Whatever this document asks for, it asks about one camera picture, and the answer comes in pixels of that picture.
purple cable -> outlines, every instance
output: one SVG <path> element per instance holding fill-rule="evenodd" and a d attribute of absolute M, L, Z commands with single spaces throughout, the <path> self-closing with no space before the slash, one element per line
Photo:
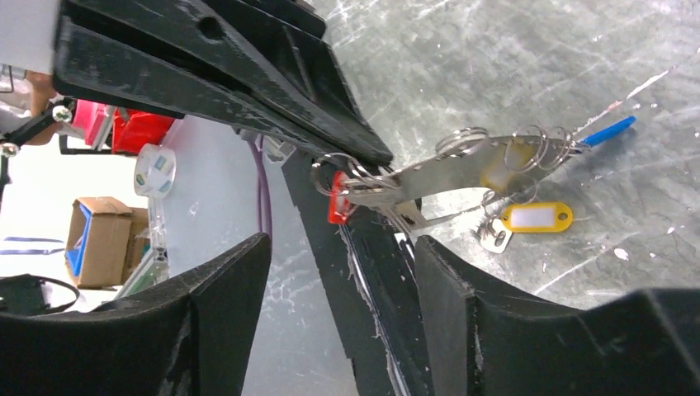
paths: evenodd
<path fill-rule="evenodd" d="M 259 138 L 259 142 L 262 145 L 262 136 Z M 258 230 L 270 236 L 270 245 L 272 245 L 272 202 L 270 201 L 270 186 L 267 184 L 267 172 L 263 164 L 263 152 L 252 141 L 248 141 L 248 146 L 253 155 L 255 166 L 258 168 Z M 263 217 L 265 218 L 265 228 L 263 228 Z"/>

